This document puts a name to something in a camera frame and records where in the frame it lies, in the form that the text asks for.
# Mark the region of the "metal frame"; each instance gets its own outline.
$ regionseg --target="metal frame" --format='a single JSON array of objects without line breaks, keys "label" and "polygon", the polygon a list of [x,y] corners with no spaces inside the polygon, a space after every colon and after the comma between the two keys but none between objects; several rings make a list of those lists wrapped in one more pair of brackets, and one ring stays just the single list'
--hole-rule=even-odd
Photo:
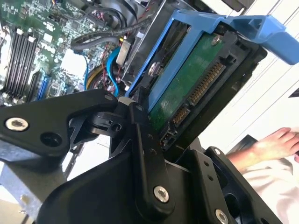
[{"label": "metal frame", "polygon": [[[62,106],[72,99],[80,99],[75,108]],[[53,113],[53,106],[64,109],[60,117]],[[231,194],[240,203],[236,211],[244,224],[261,219],[281,223],[219,149],[213,147],[204,154],[187,149],[177,164],[166,162],[147,111],[131,100],[117,103],[111,94],[93,90],[0,112],[0,120],[7,120],[9,113],[29,123],[17,132],[2,122],[0,160],[6,165],[0,183],[37,224],[236,223],[230,214],[235,204],[231,206],[225,198]],[[40,112],[47,117],[42,128],[40,119],[32,119]],[[52,150],[48,143],[57,143],[56,135],[46,142],[36,138],[45,131],[61,136]],[[63,158],[70,148],[100,133],[112,137],[108,161],[66,183],[59,163],[45,169],[53,161],[53,152]]]}]

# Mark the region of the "black ram slot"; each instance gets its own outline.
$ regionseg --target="black ram slot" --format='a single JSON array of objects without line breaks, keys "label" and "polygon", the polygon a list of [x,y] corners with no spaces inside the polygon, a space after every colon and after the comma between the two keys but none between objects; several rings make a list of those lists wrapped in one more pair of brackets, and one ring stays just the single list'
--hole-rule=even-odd
[{"label": "black ram slot", "polygon": [[11,40],[11,44],[10,44],[10,49],[9,49],[9,63],[8,63],[8,69],[7,69],[7,74],[5,77],[5,82],[4,82],[4,91],[7,92],[9,90],[9,83],[11,80],[11,76],[12,76],[12,68],[13,68],[13,64],[14,64],[14,56],[15,56],[15,52],[16,52],[16,48],[17,48],[17,44],[19,42],[20,36],[16,33],[16,31],[13,31],[13,38]]},{"label": "black ram slot", "polygon": [[27,34],[18,34],[17,29],[14,29],[12,34],[13,38],[10,45],[9,63],[3,91],[11,97],[21,98],[24,95],[30,76],[37,39]]},{"label": "black ram slot", "polygon": [[20,78],[18,79],[16,89],[15,89],[15,95],[21,97],[21,87],[23,85],[23,82],[25,80],[25,75],[26,75],[26,64],[28,60],[28,55],[30,53],[30,42],[28,39],[26,40],[26,45],[24,45],[24,48],[22,49],[21,55],[22,55],[22,62],[20,63]]},{"label": "black ram slot", "polygon": [[13,66],[12,66],[12,70],[11,70],[11,78],[9,80],[9,85],[8,85],[8,94],[11,95],[12,97],[14,97],[14,84],[18,78],[18,67],[19,67],[19,63],[20,63],[20,56],[21,56],[21,49],[23,47],[23,44],[24,44],[24,41],[25,41],[25,38],[23,35],[19,35],[20,38],[19,38],[19,41],[17,43],[17,46],[16,46],[16,52],[15,52],[15,55],[14,55],[14,61],[13,61]]},{"label": "black ram slot", "polygon": [[28,40],[26,37],[23,37],[22,48],[20,49],[20,56],[19,56],[19,65],[16,70],[16,77],[14,79],[14,84],[12,87],[12,95],[17,96],[17,90],[20,87],[20,83],[23,77],[23,70],[24,70],[24,61],[26,60],[26,51],[28,47]]},{"label": "black ram slot", "polygon": [[28,82],[28,79],[29,79],[29,76],[30,76],[30,72],[31,72],[31,66],[32,66],[32,63],[33,63],[33,60],[34,60],[34,57],[35,57],[36,46],[37,46],[37,41],[30,42],[29,54],[28,54],[28,57],[27,57],[27,61],[25,63],[25,74],[23,76],[24,79],[21,83],[21,90],[20,90],[20,93],[19,93],[20,96],[24,95],[25,87],[27,85],[27,82]]}]

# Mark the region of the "silver screw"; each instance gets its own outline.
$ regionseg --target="silver screw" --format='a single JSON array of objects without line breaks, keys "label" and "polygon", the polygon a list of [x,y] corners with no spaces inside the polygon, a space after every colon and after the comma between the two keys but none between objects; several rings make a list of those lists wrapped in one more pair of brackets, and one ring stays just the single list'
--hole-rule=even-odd
[{"label": "silver screw", "polygon": [[156,152],[153,148],[151,148],[151,149],[149,150],[149,152],[150,152],[151,154],[153,154],[153,155],[157,155],[157,152]]},{"label": "silver screw", "polygon": [[162,186],[156,186],[154,188],[154,195],[155,195],[156,199],[158,199],[160,202],[166,203],[169,201],[168,192]]},{"label": "silver screw", "polygon": [[26,120],[22,118],[10,118],[5,122],[5,126],[12,131],[22,132],[25,131],[29,124]]},{"label": "silver screw", "polygon": [[228,224],[228,217],[220,209],[216,209],[215,215],[221,224]]},{"label": "silver screw", "polygon": [[149,72],[148,72],[148,75],[149,76],[152,76],[153,75],[153,72],[154,72],[154,69],[155,69],[155,67],[156,67],[156,62],[154,62],[152,65],[151,65],[151,67],[149,68]]},{"label": "silver screw", "polygon": [[137,108],[138,110],[140,110],[140,111],[143,111],[143,108],[142,108],[142,106],[140,106],[140,105],[137,105],[136,108]]},{"label": "silver screw", "polygon": [[221,152],[218,149],[215,149],[217,155],[221,155]]},{"label": "silver screw", "polygon": [[105,95],[105,98],[107,99],[107,100],[113,100],[113,98],[111,97],[111,96],[109,96],[109,95]]},{"label": "silver screw", "polygon": [[221,40],[220,35],[214,37],[214,39],[212,40],[212,46],[217,45],[220,42],[220,40]]}]

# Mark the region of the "green circuit board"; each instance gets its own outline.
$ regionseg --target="green circuit board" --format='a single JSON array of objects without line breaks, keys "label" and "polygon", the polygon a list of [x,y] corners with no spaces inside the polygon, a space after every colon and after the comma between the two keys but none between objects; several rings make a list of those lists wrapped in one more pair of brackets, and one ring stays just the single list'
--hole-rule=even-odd
[{"label": "green circuit board", "polygon": [[203,34],[166,91],[149,113],[150,122],[155,130],[159,131],[173,117],[196,81],[204,74],[206,68],[222,48],[222,42],[212,46],[211,42],[214,37],[215,35]]},{"label": "green circuit board", "polygon": [[[72,14],[74,17],[82,16],[82,12],[69,1],[63,1],[59,7]],[[47,97],[59,96],[61,91],[56,91],[52,95],[51,86],[70,86],[73,89],[83,90],[83,74],[73,75],[67,69],[62,68],[66,51],[70,49],[71,41],[83,34],[96,30],[104,30],[99,24],[90,18],[80,21],[68,20],[61,15],[52,0],[2,0],[0,2],[0,21],[3,27],[22,30],[24,33],[38,39],[35,58],[32,65],[33,75],[36,71],[43,69],[50,77]],[[104,52],[104,45],[98,45],[91,49],[84,50],[81,54],[88,59],[88,70],[101,63],[101,55]],[[0,64],[0,84],[4,82],[6,76],[5,63],[6,56],[3,55]]]}]

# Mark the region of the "wire bundle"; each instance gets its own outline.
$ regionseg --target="wire bundle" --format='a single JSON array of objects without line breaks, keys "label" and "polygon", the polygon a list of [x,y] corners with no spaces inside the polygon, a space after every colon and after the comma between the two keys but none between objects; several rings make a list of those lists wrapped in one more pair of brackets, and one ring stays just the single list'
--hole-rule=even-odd
[{"label": "wire bundle", "polygon": [[84,50],[104,42],[113,42],[115,44],[118,44],[119,37],[121,35],[124,35],[140,27],[148,25],[151,23],[151,20],[152,20],[151,18],[147,18],[131,27],[122,28],[118,30],[95,31],[88,34],[81,35],[72,40],[71,48],[74,50]]}]

